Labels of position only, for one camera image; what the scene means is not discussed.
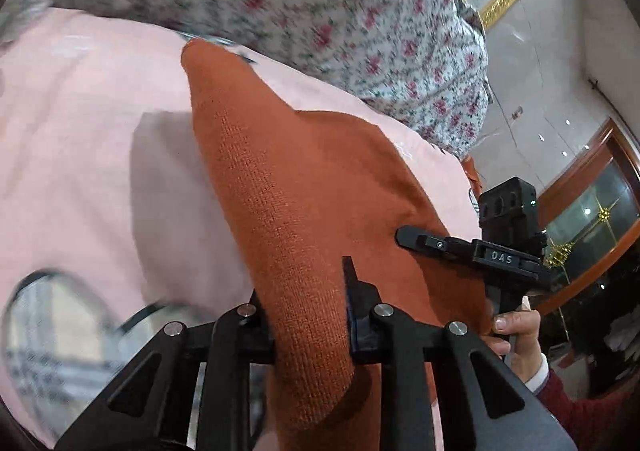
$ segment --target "floral fabric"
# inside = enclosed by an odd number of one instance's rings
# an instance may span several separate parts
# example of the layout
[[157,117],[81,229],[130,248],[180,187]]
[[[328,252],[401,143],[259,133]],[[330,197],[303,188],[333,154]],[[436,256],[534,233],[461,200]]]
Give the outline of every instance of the floral fabric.
[[490,100],[478,14],[460,0],[53,0],[215,34],[362,98],[463,158]]

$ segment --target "silver screw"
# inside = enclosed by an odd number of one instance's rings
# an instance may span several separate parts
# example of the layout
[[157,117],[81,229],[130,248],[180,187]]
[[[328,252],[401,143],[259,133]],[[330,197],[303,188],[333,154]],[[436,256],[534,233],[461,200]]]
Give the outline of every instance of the silver screw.
[[449,332],[457,336],[463,336],[467,332],[465,323],[462,321],[453,321],[449,325]]
[[251,317],[255,314],[255,310],[255,306],[249,303],[245,303],[243,305],[240,305],[236,312],[238,312],[238,315],[241,315],[242,317]]
[[386,303],[378,303],[373,307],[373,312],[380,317],[389,317],[394,312],[394,308]]
[[170,337],[177,336],[182,333],[182,323],[171,321],[164,325],[164,333]]

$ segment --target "orange sweater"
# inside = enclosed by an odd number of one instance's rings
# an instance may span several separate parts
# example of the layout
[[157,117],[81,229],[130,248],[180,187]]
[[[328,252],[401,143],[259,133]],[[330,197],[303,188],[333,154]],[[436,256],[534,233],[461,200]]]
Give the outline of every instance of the orange sweater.
[[396,245],[401,225],[447,232],[376,126],[294,111],[238,56],[203,40],[187,44],[182,66],[210,180],[274,334],[281,448],[377,450],[380,375],[350,359],[342,256],[383,301],[435,325],[488,328],[482,280]]

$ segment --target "red sleeve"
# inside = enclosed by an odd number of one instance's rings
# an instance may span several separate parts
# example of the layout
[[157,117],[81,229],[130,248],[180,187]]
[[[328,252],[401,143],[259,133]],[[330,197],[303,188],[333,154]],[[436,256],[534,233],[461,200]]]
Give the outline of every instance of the red sleeve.
[[606,431],[628,396],[629,393],[612,393],[604,399],[574,402],[564,392],[560,378],[550,369],[538,399],[562,424],[578,451],[587,451]]

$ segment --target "white cuff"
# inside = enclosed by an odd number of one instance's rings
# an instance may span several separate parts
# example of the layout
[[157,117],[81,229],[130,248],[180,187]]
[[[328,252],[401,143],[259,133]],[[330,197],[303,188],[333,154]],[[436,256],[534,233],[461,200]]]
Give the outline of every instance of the white cuff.
[[542,354],[542,364],[540,364],[540,369],[525,383],[525,386],[527,386],[527,388],[529,388],[529,391],[535,395],[546,384],[546,380],[548,377],[549,363],[546,361],[546,355]]

